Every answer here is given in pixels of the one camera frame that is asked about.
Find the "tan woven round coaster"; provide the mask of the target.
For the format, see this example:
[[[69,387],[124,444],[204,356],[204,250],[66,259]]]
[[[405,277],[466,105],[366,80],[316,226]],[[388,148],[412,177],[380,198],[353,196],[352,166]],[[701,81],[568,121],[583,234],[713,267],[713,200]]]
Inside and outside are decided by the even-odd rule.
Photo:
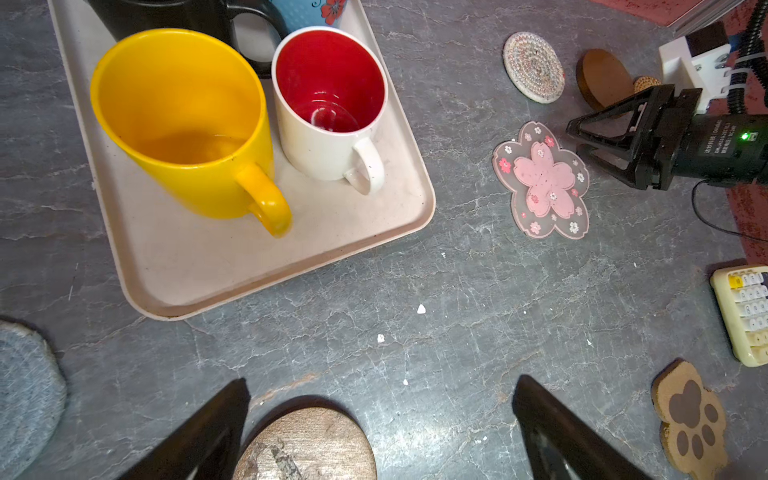
[[[635,93],[640,93],[646,89],[659,86],[661,84],[662,82],[655,77],[640,76],[634,81],[633,88]]]

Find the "brown wooden round coaster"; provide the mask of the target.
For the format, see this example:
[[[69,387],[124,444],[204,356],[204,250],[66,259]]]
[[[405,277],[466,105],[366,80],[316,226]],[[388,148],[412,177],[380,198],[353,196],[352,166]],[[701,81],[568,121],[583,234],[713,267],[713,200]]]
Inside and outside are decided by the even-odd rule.
[[[346,414],[324,407],[287,413],[241,455],[235,479],[376,479],[370,443]]]

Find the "white woven round coaster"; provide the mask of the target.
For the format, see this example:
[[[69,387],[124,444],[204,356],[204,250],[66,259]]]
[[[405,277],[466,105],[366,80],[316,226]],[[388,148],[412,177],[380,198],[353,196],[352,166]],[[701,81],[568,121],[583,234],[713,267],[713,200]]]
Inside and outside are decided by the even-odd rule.
[[[565,88],[565,71],[553,47],[541,36],[517,32],[508,37],[502,58],[515,87],[529,99],[551,104]]]

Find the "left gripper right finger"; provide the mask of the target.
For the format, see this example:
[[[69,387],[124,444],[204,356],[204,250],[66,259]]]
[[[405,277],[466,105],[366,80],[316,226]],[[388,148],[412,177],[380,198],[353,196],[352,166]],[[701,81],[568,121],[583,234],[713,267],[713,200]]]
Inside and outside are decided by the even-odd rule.
[[[519,377],[512,410],[535,479],[646,479],[533,377]]]

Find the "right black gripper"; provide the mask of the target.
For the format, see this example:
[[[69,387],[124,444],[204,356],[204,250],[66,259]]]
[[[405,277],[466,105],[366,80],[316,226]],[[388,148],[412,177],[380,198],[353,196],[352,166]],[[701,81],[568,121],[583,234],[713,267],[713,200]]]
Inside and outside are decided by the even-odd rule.
[[[637,134],[635,160],[612,163],[588,144],[577,147],[585,163],[638,189],[666,190],[676,177],[713,186],[767,183],[767,116],[704,115],[696,112],[699,89],[675,94],[672,84],[657,85],[568,122],[566,133],[580,141],[623,141]],[[588,129],[630,116],[623,133],[607,136]]]

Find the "pink flower coaster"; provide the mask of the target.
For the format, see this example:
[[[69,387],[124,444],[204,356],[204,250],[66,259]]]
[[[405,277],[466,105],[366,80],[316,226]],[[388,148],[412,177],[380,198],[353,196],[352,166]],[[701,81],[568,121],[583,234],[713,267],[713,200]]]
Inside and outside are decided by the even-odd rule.
[[[525,123],[515,139],[496,146],[492,166],[511,192],[513,220],[528,237],[543,239],[556,232],[579,240],[588,233],[584,196],[590,174],[585,162],[563,148],[546,125]]]

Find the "brown paw coaster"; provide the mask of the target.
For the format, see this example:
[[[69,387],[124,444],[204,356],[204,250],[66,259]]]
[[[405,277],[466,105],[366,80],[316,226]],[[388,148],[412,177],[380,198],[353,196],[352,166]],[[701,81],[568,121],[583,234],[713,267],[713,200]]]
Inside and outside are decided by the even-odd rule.
[[[651,399],[670,464],[694,479],[714,479],[728,465],[726,414],[695,366],[675,359],[654,379]]]

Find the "dark brown round coaster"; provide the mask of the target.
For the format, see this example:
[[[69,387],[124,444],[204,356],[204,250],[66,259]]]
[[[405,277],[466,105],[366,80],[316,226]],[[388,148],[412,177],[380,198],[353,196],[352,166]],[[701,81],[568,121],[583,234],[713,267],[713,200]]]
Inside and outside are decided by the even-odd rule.
[[[576,73],[582,96],[596,111],[634,94],[628,71],[621,61],[607,50],[587,50],[577,63]]]

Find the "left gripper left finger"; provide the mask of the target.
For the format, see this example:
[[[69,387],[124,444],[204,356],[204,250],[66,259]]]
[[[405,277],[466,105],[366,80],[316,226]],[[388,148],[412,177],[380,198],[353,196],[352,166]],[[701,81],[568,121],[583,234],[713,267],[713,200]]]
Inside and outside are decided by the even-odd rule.
[[[246,380],[228,383],[123,479],[230,479],[240,455],[250,394]]]

